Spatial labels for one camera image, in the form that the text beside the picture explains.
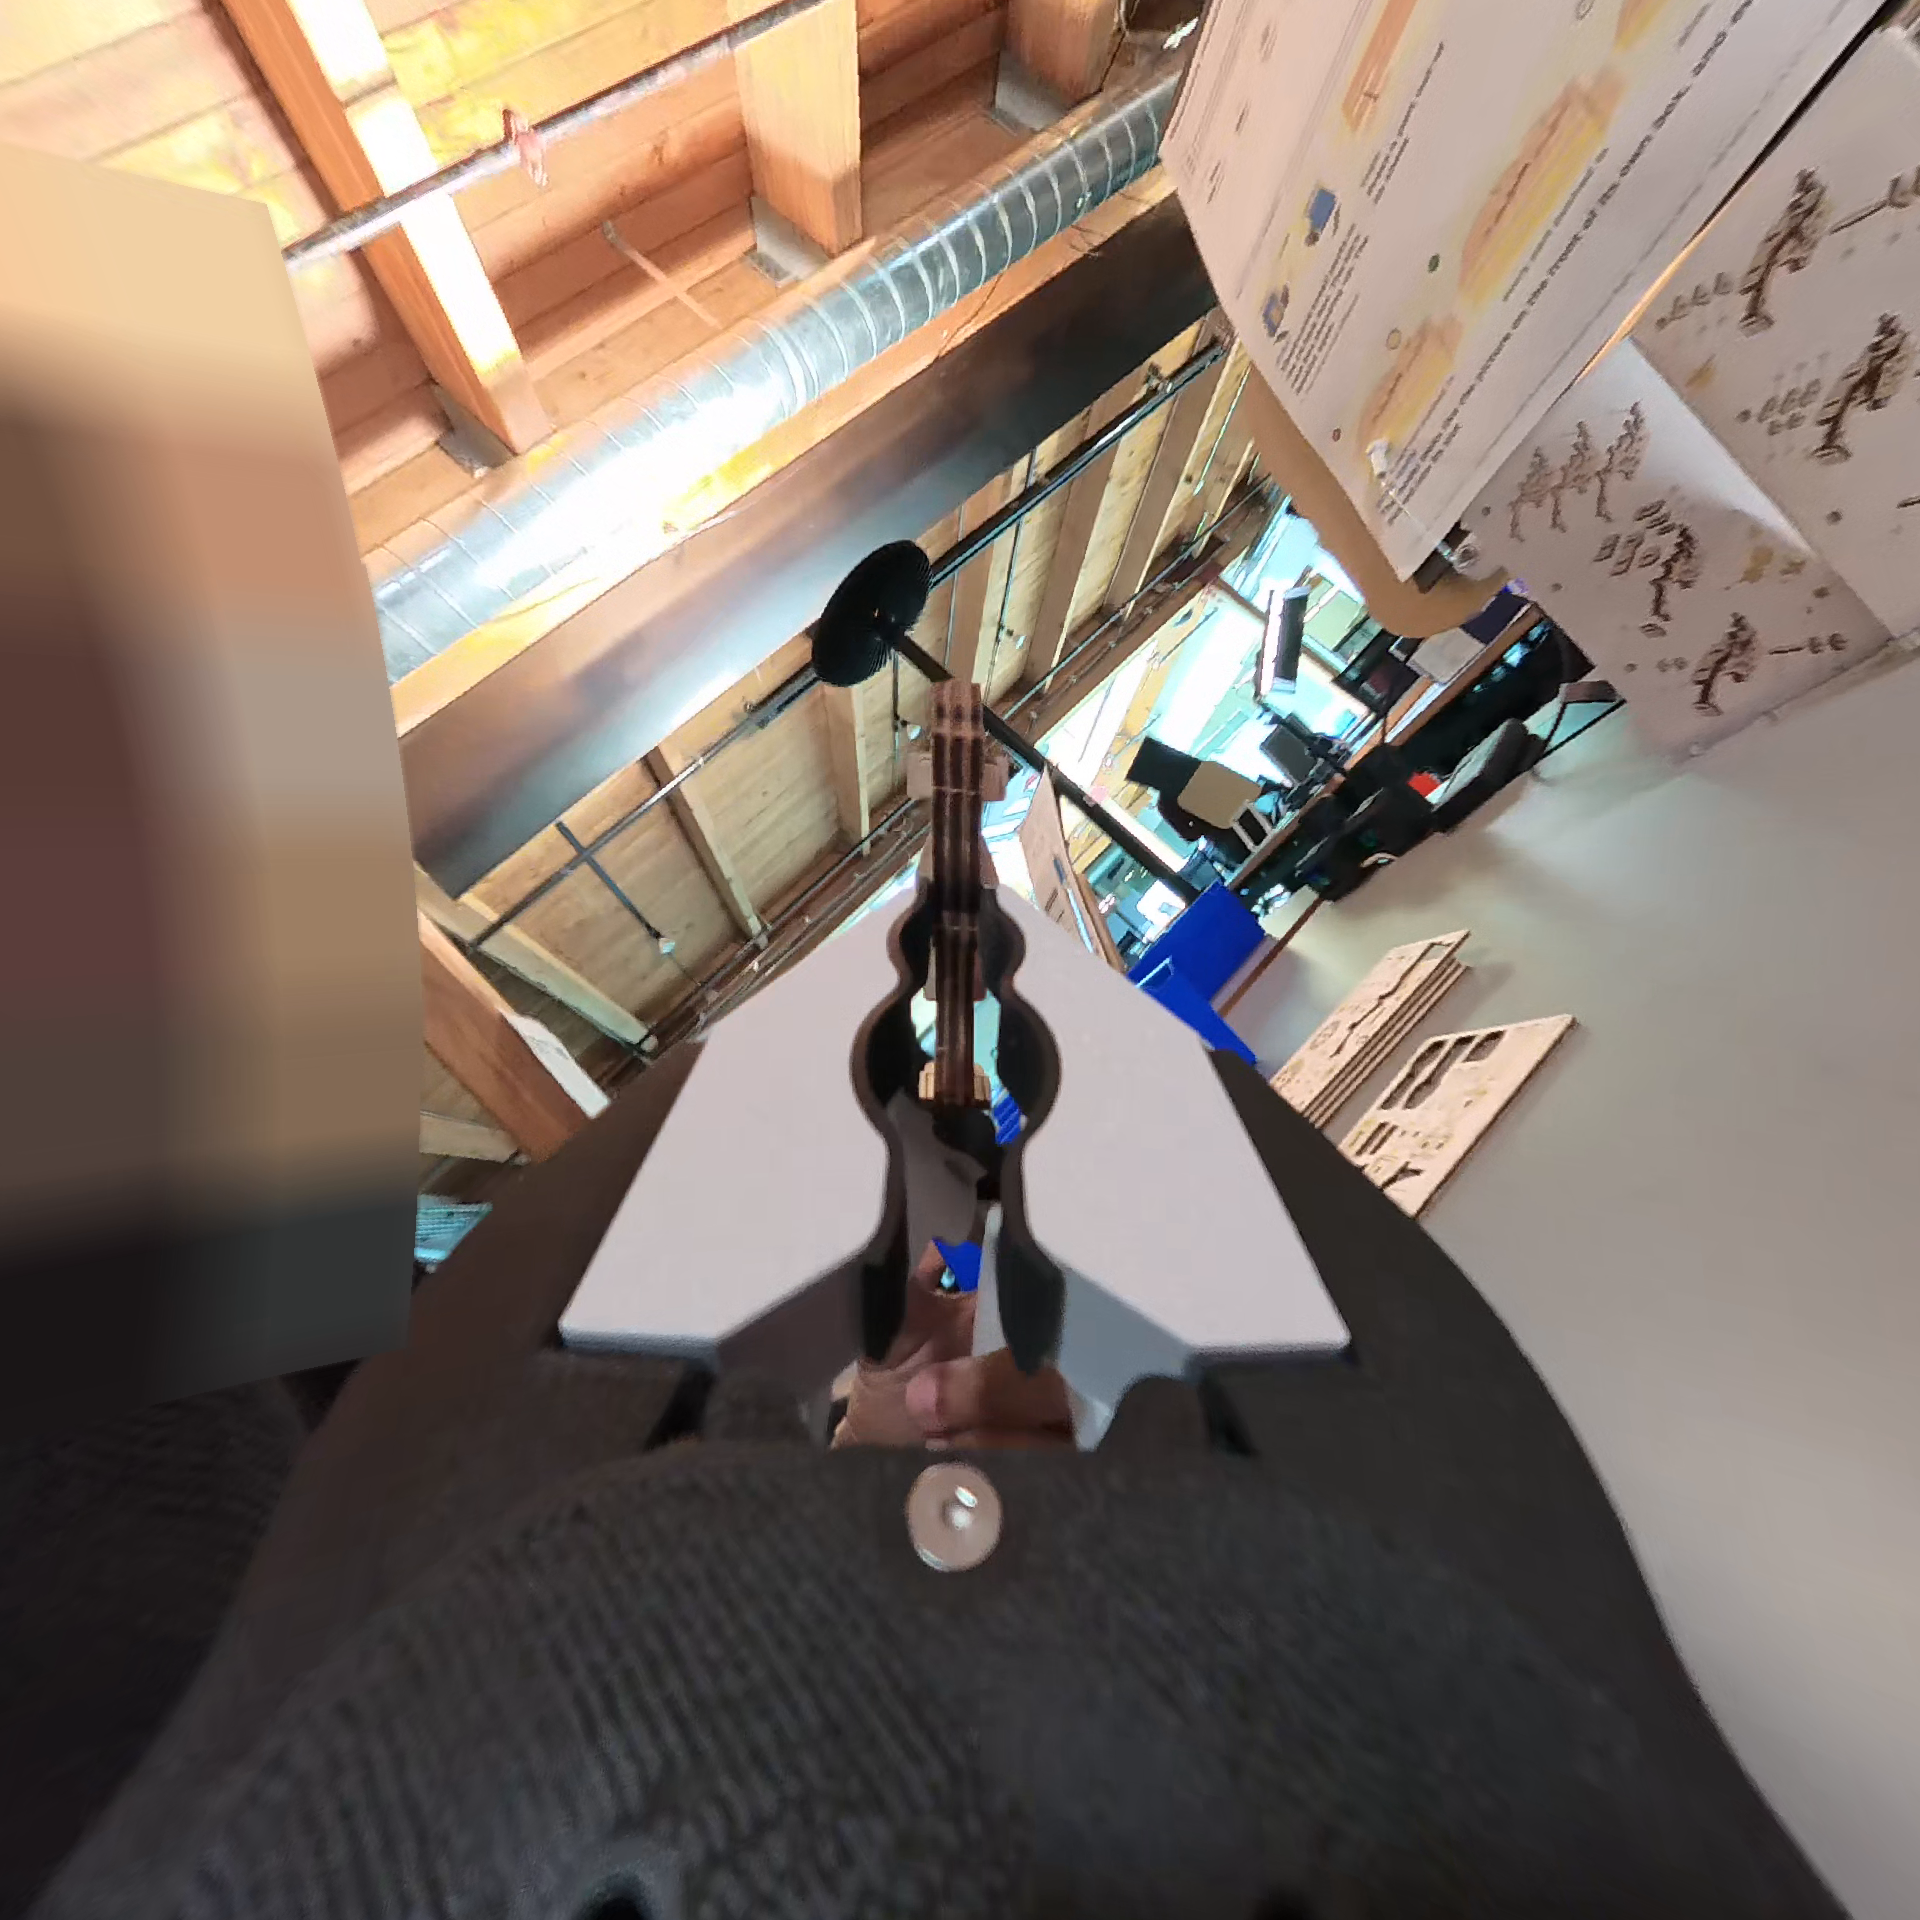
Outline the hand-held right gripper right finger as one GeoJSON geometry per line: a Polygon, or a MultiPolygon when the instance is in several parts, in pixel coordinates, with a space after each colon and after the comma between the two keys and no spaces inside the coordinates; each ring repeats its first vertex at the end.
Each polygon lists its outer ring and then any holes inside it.
{"type": "Polygon", "coordinates": [[[1013,992],[1061,1061],[1053,1106],[1007,1156],[1064,1279],[1046,1362],[1075,1438],[1095,1443],[1136,1378],[1347,1353],[1349,1325],[1215,1056],[1038,909],[1001,902],[1023,940],[1013,992]]]}

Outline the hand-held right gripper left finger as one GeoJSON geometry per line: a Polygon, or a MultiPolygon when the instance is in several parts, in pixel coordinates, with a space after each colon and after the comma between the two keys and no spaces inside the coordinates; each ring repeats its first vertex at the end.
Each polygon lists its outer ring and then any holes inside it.
{"type": "Polygon", "coordinates": [[[559,1315],[566,1349],[827,1400],[856,1351],[854,1266],[888,1164],[852,1048],[896,989],[903,913],[888,901],[712,1026],[559,1315]]]}

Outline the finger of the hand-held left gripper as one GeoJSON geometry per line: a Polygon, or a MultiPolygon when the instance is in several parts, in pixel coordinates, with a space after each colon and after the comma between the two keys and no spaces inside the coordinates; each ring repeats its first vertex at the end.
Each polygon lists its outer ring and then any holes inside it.
{"type": "Polygon", "coordinates": [[[916,1095],[886,1105],[888,1174],[896,1207],[884,1230],[884,1353],[907,1356],[925,1341],[974,1351],[983,1276],[983,1166],[969,1141],[937,1139],[916,1095]]]}

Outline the laser-cut wooden parts sheet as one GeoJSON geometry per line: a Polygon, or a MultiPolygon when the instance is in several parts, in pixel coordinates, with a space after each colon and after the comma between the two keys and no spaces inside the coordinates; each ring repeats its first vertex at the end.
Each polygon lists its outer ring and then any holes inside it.
{"type": "Polygon", "coordinates": [[[1347,1130],[1341,1156],[1417,1217],[1574,1027],[1560,1015],[1431,1037],[1347,1130]]]}

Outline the small wooden model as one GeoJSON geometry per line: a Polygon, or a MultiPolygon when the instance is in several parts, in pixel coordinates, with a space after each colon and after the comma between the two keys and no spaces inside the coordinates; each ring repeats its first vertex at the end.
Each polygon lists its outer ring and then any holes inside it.
{"type": "Polygon", "coordinates": [[[974,1045],[974,1008],[983,996],[979,909],[986,729],[979,684],[971,679],[936,684],[925,740],[916,795],[930,808],[925,996],[932,1005],[932,1056],[921,1071],[921,1098],[936,1115],[948,1118],[990,1106],[974,1045]]]}

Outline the grey desk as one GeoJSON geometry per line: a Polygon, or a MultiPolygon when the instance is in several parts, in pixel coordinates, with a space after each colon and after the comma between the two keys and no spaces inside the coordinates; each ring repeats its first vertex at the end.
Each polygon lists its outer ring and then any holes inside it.
{"type": "Polygon", "coordinates": [[[1914,1918],[1916,648],[1684,761],[1608,718],[1321,905],[1232,1022],[1272,1071],[1458,926],[1421,1034],[1578,1027],[1421,1222],[1745,1771],[1855,1918],[1914,1918]]]}

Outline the person's left hand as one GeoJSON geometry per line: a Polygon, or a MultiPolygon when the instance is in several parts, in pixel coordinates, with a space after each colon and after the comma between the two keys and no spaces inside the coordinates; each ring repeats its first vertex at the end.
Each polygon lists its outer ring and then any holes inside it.
{"type": "Polygon", "coordinates": [[[974,1351],[975,1294],[943,1280],[928,1242],[903,1322],[882,1359],[861,1359],[833,1446],[981,1449],[1075,1446],[1068,1389],[1056,1371],[1023,1374],[1007,1349],[974,1351]]]}

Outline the blue plastic bin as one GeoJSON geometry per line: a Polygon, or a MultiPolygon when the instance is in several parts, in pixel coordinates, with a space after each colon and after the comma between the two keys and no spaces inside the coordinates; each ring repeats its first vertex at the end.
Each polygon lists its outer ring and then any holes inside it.
{"type": "Polygon", "coordinates": [[[1257,1067],[1257,1052],[1219,1011],[1215,997],[1261,940],[1253,910],[1227,883],[1212,883],[1141,948],[1125,978],[1201,1045],[1257,1067]]]}

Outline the stack of wooden sheets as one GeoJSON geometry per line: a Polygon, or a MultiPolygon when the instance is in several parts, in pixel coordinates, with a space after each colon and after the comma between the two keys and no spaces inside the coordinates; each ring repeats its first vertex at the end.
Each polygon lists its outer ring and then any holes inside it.
{"type": "Polygon", "coordinates": [[[1472,931],[1459,926],[1386,948],[1269,1076],[1269,1087],[1298,1115],[1326,1126],[1459,981],[1469,939],[1472,931]]]}

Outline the wooden poster stand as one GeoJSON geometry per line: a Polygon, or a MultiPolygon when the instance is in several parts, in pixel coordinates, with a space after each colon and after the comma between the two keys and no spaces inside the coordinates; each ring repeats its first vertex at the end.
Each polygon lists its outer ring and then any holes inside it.
{"type": "Polygon", "coordinates": [[[1431,588],[1417,585],[1417,578],[1400,578],[1332,470],[1287,419],[1277,398],[1272,398],[1257,370],[1246,374],[1240,411],[1251,422],[1261,470],[1292,509],[1307,520],[1318,547],[1353,585],[1367,614],[1385,630],[1425,638],[1463,627],[1504,588],[1504,573],[1499,572],[1472,578],[1444,568],[1431,588]]]}

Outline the white printed model box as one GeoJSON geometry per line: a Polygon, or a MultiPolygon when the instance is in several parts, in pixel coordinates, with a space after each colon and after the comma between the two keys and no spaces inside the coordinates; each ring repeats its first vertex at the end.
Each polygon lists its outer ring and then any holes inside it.
{"type": "Polygon", "coordinates": [[[1693,755],[1916,634],[1916,5],[1477,494],[1478,551],[1693,755]]]}

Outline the instruction poster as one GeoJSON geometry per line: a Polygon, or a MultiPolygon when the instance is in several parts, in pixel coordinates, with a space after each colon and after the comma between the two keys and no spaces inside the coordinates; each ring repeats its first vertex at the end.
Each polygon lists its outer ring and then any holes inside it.
{"type": "Polygon", "coordinates": [[[1163,169],[1394,578],[1881,3],[1208,3],[1163,169]]]}

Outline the silver spiral duct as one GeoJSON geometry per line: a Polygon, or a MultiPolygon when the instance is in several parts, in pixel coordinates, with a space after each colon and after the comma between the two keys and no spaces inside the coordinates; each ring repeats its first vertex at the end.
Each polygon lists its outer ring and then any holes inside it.
{"type": "Polygon", "coordinates": [[[586,572],[650,563],[735,455],[981,317],[1158,165],[1177,93],[1175,56],[1141,68],[429,513],[422,551],[373,588],[389,684],[586,572]]]}

